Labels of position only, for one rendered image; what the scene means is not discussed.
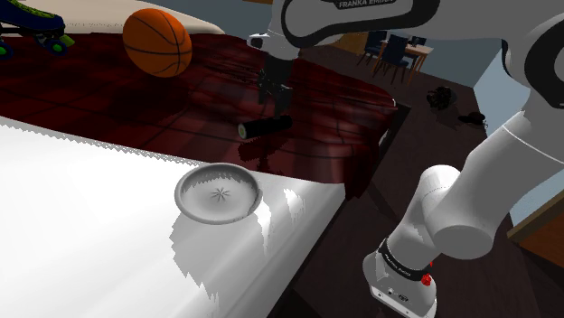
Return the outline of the grey shallow bowl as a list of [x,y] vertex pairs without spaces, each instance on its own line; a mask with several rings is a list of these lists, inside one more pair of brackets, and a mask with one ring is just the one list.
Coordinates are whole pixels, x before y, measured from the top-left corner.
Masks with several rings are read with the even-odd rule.
[[251,215],[262,201],[259,180],[239,165],[204,164],[176,184],[174,200],[181,213],[203,224],[224,225]]

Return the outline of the bed with dark red blanket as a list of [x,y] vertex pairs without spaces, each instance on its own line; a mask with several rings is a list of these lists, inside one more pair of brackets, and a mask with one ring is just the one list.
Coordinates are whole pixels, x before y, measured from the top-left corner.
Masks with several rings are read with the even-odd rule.
[[[371,179],[397,113],[382,89],[295,62],[294,125],[244,141],[261,51],[191,34],[193,58],[160,79],[119,33],[73,34],[64,57],[14,37],[0,61],[0,318],[267,318],[350,196]],[[262,201],[224,225],[183,215],[192,169],[236,164]]]

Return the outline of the cream pillow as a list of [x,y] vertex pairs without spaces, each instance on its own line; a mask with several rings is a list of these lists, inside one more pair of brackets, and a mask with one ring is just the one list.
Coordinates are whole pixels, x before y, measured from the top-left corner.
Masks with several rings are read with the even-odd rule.
[[172,15],[189,34],[224,34],[213,23],[141,0],[18,0],[24,5],[62,17],[65,32],[122,33],[125,21],[140,9],[154,8]]

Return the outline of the brown wooden cabinet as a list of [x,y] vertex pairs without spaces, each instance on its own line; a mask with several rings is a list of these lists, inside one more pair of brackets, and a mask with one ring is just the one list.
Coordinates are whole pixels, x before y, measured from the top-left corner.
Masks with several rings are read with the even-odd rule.
[[547,201],[507,232],[522,248],[564,268],[564,200]]

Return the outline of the black lumpy object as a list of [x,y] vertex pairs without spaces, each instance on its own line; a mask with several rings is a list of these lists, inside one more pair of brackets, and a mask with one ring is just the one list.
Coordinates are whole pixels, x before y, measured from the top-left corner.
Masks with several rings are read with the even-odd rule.
[[443,110],[457,101],[457,94],[451,88],[441,86],[430,90],[426,96],[426,100],[432,108]]

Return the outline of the black cylinder with pale end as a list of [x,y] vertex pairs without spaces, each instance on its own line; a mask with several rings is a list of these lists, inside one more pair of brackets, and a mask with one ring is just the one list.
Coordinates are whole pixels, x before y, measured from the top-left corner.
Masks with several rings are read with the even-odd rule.
[[266,117],[238,125],[237,131],[241,139],[251,139],[289,129],[293,125],[291,116]]

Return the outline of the blue roller skate green wheels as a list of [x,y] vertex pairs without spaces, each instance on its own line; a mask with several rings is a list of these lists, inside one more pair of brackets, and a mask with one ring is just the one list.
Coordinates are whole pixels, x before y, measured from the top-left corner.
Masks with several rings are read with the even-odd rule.
[[0,61],[14,56],[3,34],[31,36],[35,42],[55,56],[64,56],[75,41],[65,33],[61,16],[24,5],[18,0],[0,0]]

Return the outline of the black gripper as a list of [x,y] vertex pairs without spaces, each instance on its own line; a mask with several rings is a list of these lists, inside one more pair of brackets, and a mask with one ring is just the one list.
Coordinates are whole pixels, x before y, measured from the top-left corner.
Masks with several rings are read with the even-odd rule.
[[287,87],[287,81],[293,68],[293,60],[283,60],[274,56],[267,56],[263,67],[263,79],[258,79],[258,102],[260,105],[265,103],[269,94],[269,88],[274,87],[272,97],[275,100],[274,117],[280,117],[289,107],[293,89]]

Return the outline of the dark blue dining chair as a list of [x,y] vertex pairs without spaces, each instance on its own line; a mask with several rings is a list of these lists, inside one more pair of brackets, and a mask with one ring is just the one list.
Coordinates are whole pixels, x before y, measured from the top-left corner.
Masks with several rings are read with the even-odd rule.
[[392,34],[388,39],[385,48],[382,50],[379,59],[377,60],[372,75],[376,75],[380,70],[383,70],[383,74],[386,74],[387,71],[391,67],[393,67],[394,73],[392,75],[392,80],[390,83],[394,82],[398,70],[401,70],[400,81],[403,81],[405,79],[407,67],[409,66],[409,63],[407,61],[404,61],[408,40],[408,38]]
[[381,53],[382,42],[387,39],[387,31],[370,31],[363,49],[363,56],[357,62],[360,64],[366,61],[369,64],[374,57],[378,57]]

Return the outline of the black flat object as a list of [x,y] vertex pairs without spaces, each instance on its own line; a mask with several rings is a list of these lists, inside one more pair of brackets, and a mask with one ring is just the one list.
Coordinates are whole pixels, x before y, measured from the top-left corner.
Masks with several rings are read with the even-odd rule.
[[475,126],[487,126],[485,115],[480,112],[471,112],[467,115],[462,115],[457,118],[465,124],[472,124]]

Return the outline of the wooden dining table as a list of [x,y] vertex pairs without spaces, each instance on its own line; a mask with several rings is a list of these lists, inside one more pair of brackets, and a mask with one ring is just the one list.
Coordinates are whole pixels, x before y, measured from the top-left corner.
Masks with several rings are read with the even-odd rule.
[[[388,44],[388,40],[382,40],[381,41],[381,52],[378,55],[378,59],[375,63],[375,65],[372,67],[372,74],[375,75],[376,74],[376,69],[379,67],[379,64],[381,62],[381,57],[385,51],[385,48],[387,47]],[[433,51],[433,48],[431,47],[427,47],[425,45],[411,45],[411,44],[407,44],[405,47],[405,53],[407,54],[411,54],[411,55],[415,55],[417,56],[417,60],[415,62],[412,63],[412,66],[410,68],[410,74],[409,74],[409,80],[408,80],[408,85],[410,84],[410,82],[412,81],[413,77],[415,74],[419,74],[420,73],[420,69],[421,69],[421,65],[422,63],[425,61],[425,59],[427,58],[427,56]]]

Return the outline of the orange basketball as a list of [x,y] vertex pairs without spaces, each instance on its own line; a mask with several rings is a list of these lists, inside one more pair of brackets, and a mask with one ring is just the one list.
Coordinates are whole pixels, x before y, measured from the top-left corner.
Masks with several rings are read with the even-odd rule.
[[128,57],[142,71],[172,78],[183,73],[193,56],[189,33],[171,14],[140,9],[125,21],[122,32]]

